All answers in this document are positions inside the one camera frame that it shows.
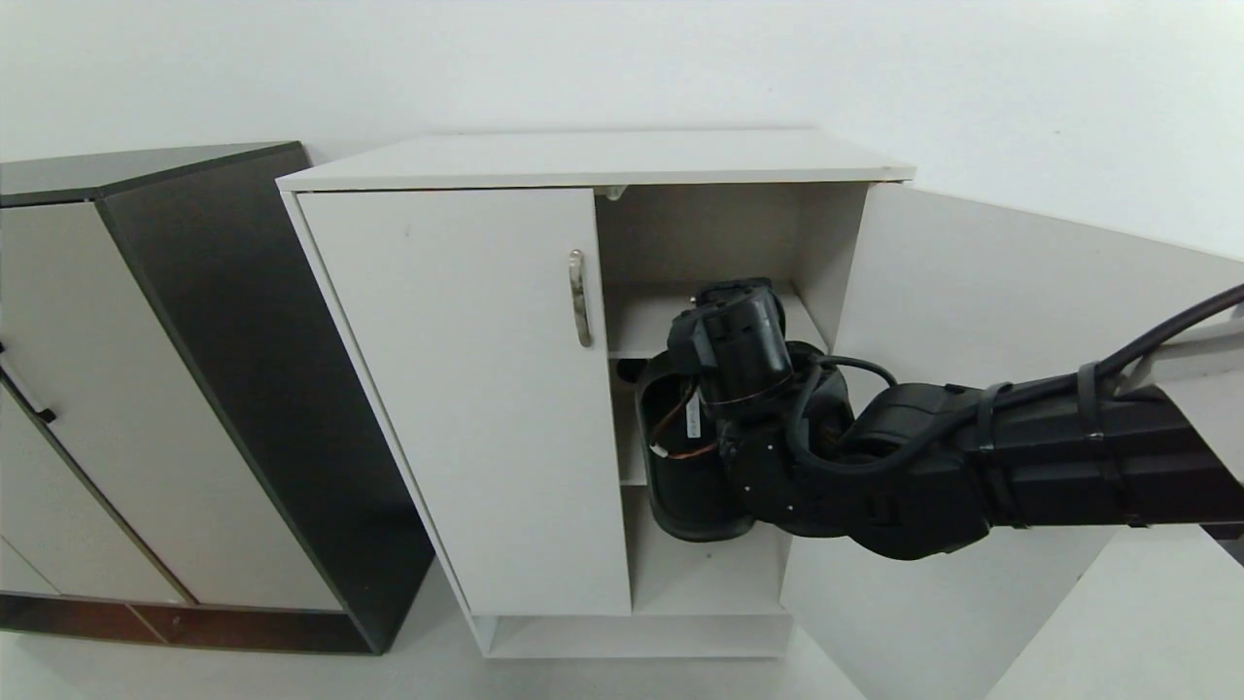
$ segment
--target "metal handle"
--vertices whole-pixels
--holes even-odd
[[[570,302],[575,307],[575,328],[578,343],[592,346],[592,328],[587,325],[587,293],[583,291],[583,251],[570,251]]]

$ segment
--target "gray floor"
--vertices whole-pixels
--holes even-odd
[[[4,700],[862,700],[807,637],[780,661],[485,661],[439,566],[386,656],[159,649],[0,634]]]

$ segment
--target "black cabinet side panel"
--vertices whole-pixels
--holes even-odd
[[[302,150],[296,140],[183,145],[119,153],[0,163],[0,206],[29,206],[98,199],[152,182],[180,177],[229,160]]]
[[[103,199],[101,215],[224,428],[373,648],[432,545],[275,178],[301,149]]]

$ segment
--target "cabinet top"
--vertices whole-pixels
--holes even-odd
[[[0,205],[100,199],[204,168],[301,148],[297,140],[152,148],[0,163]]]
[[[902,180],[912,165],[817,129],[425,136],[277,179],[286,191]]]

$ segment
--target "cabinet door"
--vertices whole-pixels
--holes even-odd
[[[299,204],[471,612],[627,614],[591,190]]]
[[[0,499],[0,535],[60,593],[184,603],[2,388]]]
[[[56,589],[12,548],[12,545],[0,538],[0,593],[56,596]]]
[[[1242,279],[1244,264],[1195,250],[875,185],[833,349],[901,382],[1036,379],[1103,358]],[[857,410],[881,388],[848,382]],[[870,698],[983,698],[1113,532],[999,528],[918,562],[796,540],[782,603]]]
[[[60,443],[185,588],[202,603],[340,610],[95,205],[5,209],[0,265],[6,362],[30,399],[58,415],[50,429]]]

